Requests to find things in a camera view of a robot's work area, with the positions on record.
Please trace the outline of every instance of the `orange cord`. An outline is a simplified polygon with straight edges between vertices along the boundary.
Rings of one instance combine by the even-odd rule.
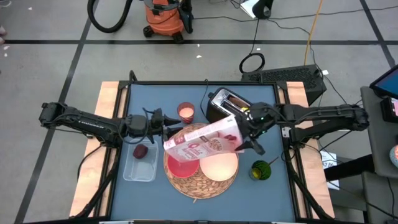
[[[322,4],[323,4],[323,0],[321,0],[321,2],[319,3],[319,7],[318,7],[317,14],[315,15],[315,19],[313,20],[313,23],[312,23],[312,27],[311,27],[311,31],[310,31],[310,36],[308,37],[307,46],[305,47],[304,65],[307,64],[308,47],[309,47],[310,42],[311,42],[312,32],[313,32],[313,30],[315,29],[315,24],[317,23],[318,16],[319,16],[319,12],[321,11],[321,8],[322,8]]]

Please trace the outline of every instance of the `monitor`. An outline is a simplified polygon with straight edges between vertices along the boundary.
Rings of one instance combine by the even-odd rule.
[[[398,99],[398,65],[372,82],[370,88],[378,95],[385,95]]]

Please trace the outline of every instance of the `blue tabletop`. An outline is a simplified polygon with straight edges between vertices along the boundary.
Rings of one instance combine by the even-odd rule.
[[[210,85],[209,92],[220,86]],[[275,104],[273,86],[224,86],[251,102]],[[206,123],[200,111],[200,100],[205,85],[132,85],[129,114],[144,114],[147,110],[162,108],[171,118],[178,118],[177,106],[182,102],[195,105],[194,123]],[[203,100],[206,112],[207,96]],[[285,163],[278,159],[272,164],[268,180],[255,181],[249,177],[251,164],[259,159],[271,161],[283,151],[280,129],[274,126],[258,142],[266,153],[256,154],[246,149],[239,155],[239,171],[231,187],[219,196],[197,200],[178,192],[169,182],[163,168],[164,148],[160,137],[156,178],[152,182],[135,182],[123,179],[128,145],[122,147],[118,179],[111,212],[112,220],[211,220],[211,221],[270,221],[293,222],[294,211],[290,196]]]

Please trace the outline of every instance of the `vacuum hose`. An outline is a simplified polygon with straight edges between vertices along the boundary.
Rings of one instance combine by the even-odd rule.
[[[88,13],[88,18],[90,18],[91,23],[93,23],[93,25],[100,31],[104,32],[104,33],[113,33],[118,31],[124,24],[124,21],[126,21],[127,18],[127,14],[129,13],[130,10],[130,6],[132,3],[132,0],[127,0],[126,1],[126,5],[124,6],[124,10],[122,13],[122,17],[120,18],[119,22],[115,25],[112,26],[110,28],[106,28],[101,26],[97,20],[94,17],[94,12],[93,12],[93,8],[94,8],[94,3],[96,0],[88,0],[88,4],[87,4],[87,13]]]

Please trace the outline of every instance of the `wooden table frame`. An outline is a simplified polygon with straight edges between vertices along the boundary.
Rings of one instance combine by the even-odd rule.
[[[98,101],[95,109],[95,114],[104,116],[107,118],[112,117],[123,117],[127,113],[126,103],[129,99],[129,82],[103,82],[101,90],[99,92]],[[303,83],[301,82],[288,82],[287,89],[284,91],[279,89],[279,101],[285,103],[298,104],[301,106],[308,107],[307,97]],[[312,126],[311,121],[306,121],[298,125],[300,128],[307,128]],[[96,139],[89,139],[85,155],[90,153],[96,147],[99,142]],[[313,146],[318,149],[317,141],[314,139],[309,140],[307,143],[309,146]],[[295,170],[298,171],[301,177],[305,177],[305,183],[307,189],[313,195],[319,205],[326,211],[329,216],[334,217],[334,211],[330,200],[328,187],[326,184],[325,174],[323,172],[322,160],[320,159],[319,153],[311,147],[305,147],[300,150],[298,158],[301,161],[293,161]],[[75,196],[73,198],[70,215],[76,215],[79,213],[87,202],[92,198],[93,194],[99,187],[99,183],[105,177],[105,172],[102,172],[105,167],[110,170],[115,155],[114,149],[100,149],[98,152],[91,155],[81,167],[80,178],[78,179]],[[292,187],[291,191],[295,192],[297,198],[294,199],[294,203],[298,205],[297,211],[295,211],[296,218],[317,218],[315,212],[309,209],[306,200],[304,200],[300,189],[295,186]],[[90,216],[108,216],[110,214],[110,208],[112,204],[113,191],[111,187],[114,184],[110,184],[105,190],[101,201],[96,208],[92,211]]]

